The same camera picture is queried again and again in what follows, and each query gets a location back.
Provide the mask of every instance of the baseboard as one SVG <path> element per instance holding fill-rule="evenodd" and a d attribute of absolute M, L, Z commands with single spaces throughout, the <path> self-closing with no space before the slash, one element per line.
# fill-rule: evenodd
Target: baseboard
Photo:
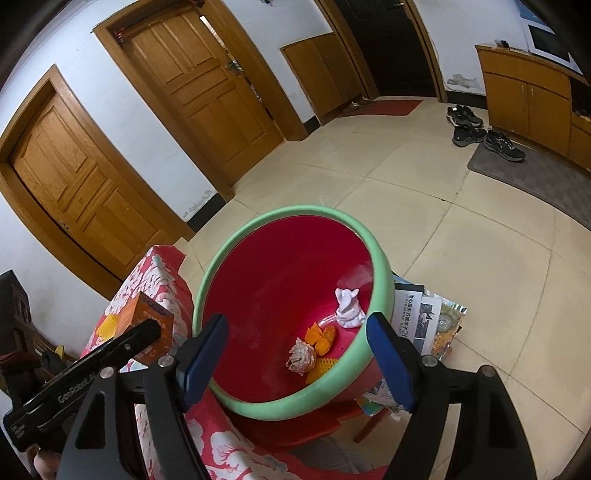
<path fill-rule="evenodd" d="M 222 196 L 216 193 L 189 219 L 187 225 L 193 232 L 197 233 L 225 204 L 226 201 Z"/>
<path fill-rule="evenodd" d="M 447 103 L 456 103 L 458 105 L 467 105 L 474 108 L 483 108 L 488 110 L 486 105 L 486 96 L 477 95 L 475 93 L 455 92 L 453 90 L 446 90 Z"/>
<path fill-rule="evenodd" d="M 320 122 L 316 116 L 313 116 L 306 122 L 304 122 L 304 128 L 308 132 L 308 135 L 311 135 L 314 130 L 320 128 Z"/>

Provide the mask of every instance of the white figurine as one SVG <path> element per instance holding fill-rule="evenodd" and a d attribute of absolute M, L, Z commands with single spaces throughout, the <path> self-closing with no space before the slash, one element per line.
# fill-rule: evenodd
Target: white figurine
<path fill-rule="evenodd" d="M 353 291 L 345 288 L 335 290 L 336 299 L 339 302 L 339 308 L 336 309 L 336 321 L 343 328 L 360 327 L 365 320 L 365 313 L 359 306 L 357 295 L 359 289 Z"/>

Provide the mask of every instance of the newspaper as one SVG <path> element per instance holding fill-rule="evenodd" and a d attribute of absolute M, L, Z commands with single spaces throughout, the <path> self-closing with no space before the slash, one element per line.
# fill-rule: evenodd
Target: newspaper
<path fill-rule="evenodd" d="M 441 312 L 441 298 L 423 297 L 419 308 L 417 328 L 412 339 L 421 355 L 429 355 L 435 342 L 437 324 Z"/>
<path fill-rule="evenodd" d="M 390 325 L 398 336 L 408 338 L 408 333 L 417 329 L 425 287 L 411 283 L 395 283 L 394 288 L 394 311 Z"/>
<path fill-rule="evenodd" d="M 421 285 L 394 275 L 395 301 L 391 325 L 394 331 L 413 342 L 421 355 L 431 354 L 441 360 L 449 344 L 461 328 L 467 308 L 428 290 L 421 293 L 416 323 L 413 323 L 415 298 Z M 366 415 L 373 416 L 384 407 L 396 412 L 402 407 L 393 398 L 385 379 L 365 393 L 357 403 Z"/>

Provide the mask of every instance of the shoe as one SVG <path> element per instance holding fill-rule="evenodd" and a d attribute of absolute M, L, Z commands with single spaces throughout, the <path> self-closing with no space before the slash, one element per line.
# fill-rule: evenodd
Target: shoe
<path fill-rule="evenodd" d="M 461 125 L 467 125 L 468 127 L 472 126 L 472 123 L 467 119 L 464 112 L 462 112 L 460 105 L 456 106 L 449 106 L 447 107 L 447 121 L 450 122 L 454 127 L 459 127 Z"/>
<path fill-rule="evenodd" d="M 480 143 L 486 137 L 486 130 L 483 128 L 460 125 L 453 130 L 452 143 L 457 147 L 466 147 L 472 143 Z"/>
<path fill-rule="evenodd" d="M 468 121 L 472 124 L 473 127 L 481 127 L 484 124 L 482 118 L 479 118 L 476 115 L 474 115 L 474 112 L 470 107 L 467 107 L 466 105 L 456 106 L 460 109 L 460 111 L 464 114 L 464 116 L 468 119 Z"/>
<path fill-rule="evenodd" d="M 498 153 L 505 160 L 520 162 L 525 160 L 525 152 L 515 147 L 506 135 L 489 130 L 484 139 L 484 146 L 491 152 Z"/>

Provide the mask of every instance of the cardboard box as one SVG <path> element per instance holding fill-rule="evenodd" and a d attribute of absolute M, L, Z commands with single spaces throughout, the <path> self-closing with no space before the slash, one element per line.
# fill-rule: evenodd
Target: cardboard box
<path fill-rule="evenodd" d="M 173 342 L 174 315 L 144 292 L 139 292 L 135 298 L 129 299 L 119 312 L 117 330 L 115 331 L 115 336 L 118 337 L 147 319 L 156 320 L 162 332 L 160 340 L 157 340 L 134 357 L 144 365 L 150 365 L 169 352 Z"/>

